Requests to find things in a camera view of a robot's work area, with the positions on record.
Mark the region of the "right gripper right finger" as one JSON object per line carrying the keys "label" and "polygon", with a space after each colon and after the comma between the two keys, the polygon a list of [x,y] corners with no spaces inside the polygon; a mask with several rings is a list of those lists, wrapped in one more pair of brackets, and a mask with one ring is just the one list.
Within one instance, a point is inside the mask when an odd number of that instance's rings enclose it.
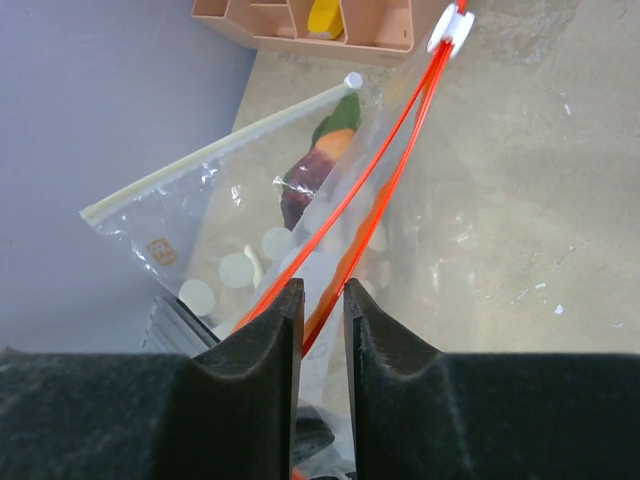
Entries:
{"label": "right gripper right finger", "polygon": [[346,284],[361,479],[635,479],[639,359],[445,353]]}

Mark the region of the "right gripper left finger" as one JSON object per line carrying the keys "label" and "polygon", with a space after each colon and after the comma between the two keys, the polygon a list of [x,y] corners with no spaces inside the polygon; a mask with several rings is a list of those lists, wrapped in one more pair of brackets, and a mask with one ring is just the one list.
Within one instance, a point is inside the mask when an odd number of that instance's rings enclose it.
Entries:
{"label": "right gripper left finger", "polygon": [[288,479],[304,284],[210,350],[1,358],[5,479]]}

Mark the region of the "white garlic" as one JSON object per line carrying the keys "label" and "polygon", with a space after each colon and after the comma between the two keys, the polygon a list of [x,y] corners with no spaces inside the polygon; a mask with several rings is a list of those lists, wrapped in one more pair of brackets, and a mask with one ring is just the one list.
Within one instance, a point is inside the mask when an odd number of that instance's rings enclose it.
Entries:
{"label": "white garlic", "polygon": [[250,244],[247,244],[244,247],[244,255],[251,261],[253,265],[254,273],[253,273],[252,282],[253,282],[253,287],[257,289],[258,286],[261,284],[265,274],[262,262],[256,250]]}

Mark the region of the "polka dot zip bag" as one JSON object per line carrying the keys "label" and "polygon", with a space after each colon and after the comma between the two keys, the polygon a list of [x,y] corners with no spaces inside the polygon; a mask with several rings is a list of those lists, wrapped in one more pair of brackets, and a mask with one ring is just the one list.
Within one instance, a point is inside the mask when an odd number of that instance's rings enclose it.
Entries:
{"label": "polka dot zip bag", "polygon": [[86,207],[82,219],[170,292],[143,346],[191,352],[227,337],[257,293],[250,244],[264,278],[292,242],[280,209],[283,177],[340,99],[357,93],[362,125],[383,90],[352,72],[337,86],[215,141]]}

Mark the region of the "red zipper clear bag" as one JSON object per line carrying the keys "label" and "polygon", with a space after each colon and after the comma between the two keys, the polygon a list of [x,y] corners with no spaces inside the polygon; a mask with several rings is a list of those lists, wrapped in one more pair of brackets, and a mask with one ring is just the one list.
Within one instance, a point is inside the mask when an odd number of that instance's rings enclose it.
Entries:
{"label": "red zipper clear bag", "polygon": [[342,446],[351,443],[343,348],[348,280],[359,280],[416,335],[442,349],[477,342],[469,254],[474,185],[443,128],[428,118],[473,21],[464,2],[449,4],[389,79],[377,110],[317,191],[241,320],[251,325],[288,281],[304,282],[291,392],[326,411]]}

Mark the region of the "purple eggplant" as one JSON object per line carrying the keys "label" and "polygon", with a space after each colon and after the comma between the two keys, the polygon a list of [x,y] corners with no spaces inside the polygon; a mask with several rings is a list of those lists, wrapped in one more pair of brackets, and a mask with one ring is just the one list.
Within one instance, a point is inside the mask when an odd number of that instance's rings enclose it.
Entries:
{"label": "purple eggplant", "polygon": [[280,209],[286,229],[295,228],[335,164],[327,153],[313,148],[284,175]]}

